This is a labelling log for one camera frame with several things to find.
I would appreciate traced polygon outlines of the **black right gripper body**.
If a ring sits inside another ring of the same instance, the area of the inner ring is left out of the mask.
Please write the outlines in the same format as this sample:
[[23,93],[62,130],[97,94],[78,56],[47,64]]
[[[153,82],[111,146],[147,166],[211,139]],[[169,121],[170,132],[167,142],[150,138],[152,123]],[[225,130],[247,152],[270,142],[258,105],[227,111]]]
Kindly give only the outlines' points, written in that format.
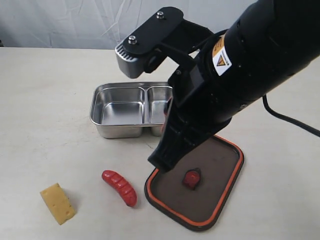
[[147,159],[163,172],[225,128],[239,109],[239,99],[221,86],[213,67],[212,50],[224,33],[209,37],[192,67],[180,64],[168,80],[172,97],[162,136]]

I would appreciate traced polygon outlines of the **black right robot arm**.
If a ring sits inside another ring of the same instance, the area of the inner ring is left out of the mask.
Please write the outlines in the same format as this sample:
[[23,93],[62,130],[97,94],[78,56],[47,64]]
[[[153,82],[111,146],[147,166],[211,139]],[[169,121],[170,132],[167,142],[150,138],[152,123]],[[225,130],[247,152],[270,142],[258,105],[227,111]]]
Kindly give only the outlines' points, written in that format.
[[232,117],[320,55],[317,0],[259,0],[221,36],[212,36],[169,83],[172,98],[148,161],[168,172]]

